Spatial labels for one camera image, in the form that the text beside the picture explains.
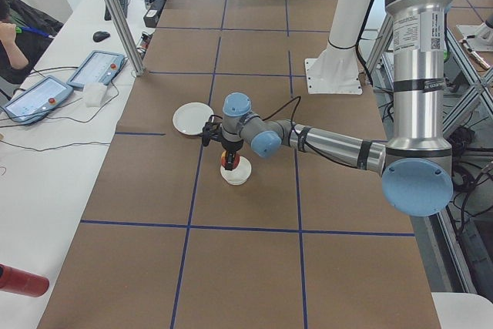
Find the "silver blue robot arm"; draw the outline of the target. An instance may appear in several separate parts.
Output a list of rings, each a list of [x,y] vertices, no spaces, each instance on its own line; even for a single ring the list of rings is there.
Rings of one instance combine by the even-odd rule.
[[[356,68],[370,73],[359,42],[374,0],[339,0],[326,48],[305,60],[311,94],[360,94]],[[250,98],[230,93],[214,135],[223,147],[220,172],[230,184],[244,183],[250,163],[240,155],[248,145],[262,158],[281,146],[314,153],[340,166],[369,170],[382,179],[386,200],[414,217],[443,210],[453,194],[451,145],[443,134],[446,14],[453,0],[384,0],[391,19],[394,81],[382,116],[393,124],[386,142],[358,139],[295,123],[266,118]]]

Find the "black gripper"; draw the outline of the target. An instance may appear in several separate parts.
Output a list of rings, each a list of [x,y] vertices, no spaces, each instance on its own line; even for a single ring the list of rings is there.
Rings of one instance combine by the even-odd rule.
[[[236,169],[236,152],[242,149],[243,141],[229,141],[227,139],[221,139],[221,145],[225,149],[224,151],[224,169],[234,170]]]

